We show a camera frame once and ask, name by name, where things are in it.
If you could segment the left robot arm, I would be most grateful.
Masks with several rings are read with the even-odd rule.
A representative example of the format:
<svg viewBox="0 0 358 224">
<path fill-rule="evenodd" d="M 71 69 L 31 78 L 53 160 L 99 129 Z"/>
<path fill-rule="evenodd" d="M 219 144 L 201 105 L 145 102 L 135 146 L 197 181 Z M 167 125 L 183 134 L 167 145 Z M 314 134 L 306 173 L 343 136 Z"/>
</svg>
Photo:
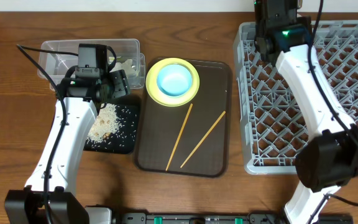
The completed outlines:
<svg viewBox="0 0 358 224">
<path fill-rule="evenodd" d="M 113 209 L 84 207 L 76 199 L 76 179 L 86 138 L 101 105 L 130 94 L 123 70 L 115 70 L 112 47 L 80 44 L 77 65 L 60 83 L 35 61 L 55 90 L 57 102 L 43 153 L 22 190 L 10 190 L 4 208 L 10 223 L 116 223 Z"/>
</svg>

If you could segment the light blue bowl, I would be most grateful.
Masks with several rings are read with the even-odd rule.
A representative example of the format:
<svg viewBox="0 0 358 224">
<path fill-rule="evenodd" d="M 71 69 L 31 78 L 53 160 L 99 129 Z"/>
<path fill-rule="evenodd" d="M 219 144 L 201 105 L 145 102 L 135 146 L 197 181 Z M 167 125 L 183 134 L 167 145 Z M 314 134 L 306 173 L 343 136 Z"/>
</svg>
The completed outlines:
<svg viewBox="0 0 358 224">
<path fill-rule="evenodd" d="M 168 96 L 181 96 L 192 86 L 190 71 L 183 65 L 171 64 L 163 67 L 157 74 L 157 86 Z"/>
</svg>

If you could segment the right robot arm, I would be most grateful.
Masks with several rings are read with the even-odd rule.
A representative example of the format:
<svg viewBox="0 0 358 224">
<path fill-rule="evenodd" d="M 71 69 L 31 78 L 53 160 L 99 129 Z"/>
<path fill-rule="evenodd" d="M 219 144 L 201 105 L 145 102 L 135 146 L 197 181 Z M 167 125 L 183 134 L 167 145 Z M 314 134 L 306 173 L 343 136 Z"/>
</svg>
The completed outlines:
<svg viewBox="0 0 358 224">
<path fill-rule="evenodd" d="M 295 159 L 299 183 L 279 223 L 317 223 L 328 200 L 358 176 L 358 125 L 342 108 L 317 58 L 318 21 L 295 0 L 256 0 L 255 47 L 285 79 L 304 117 L 308 143 Z"/>
</svg>

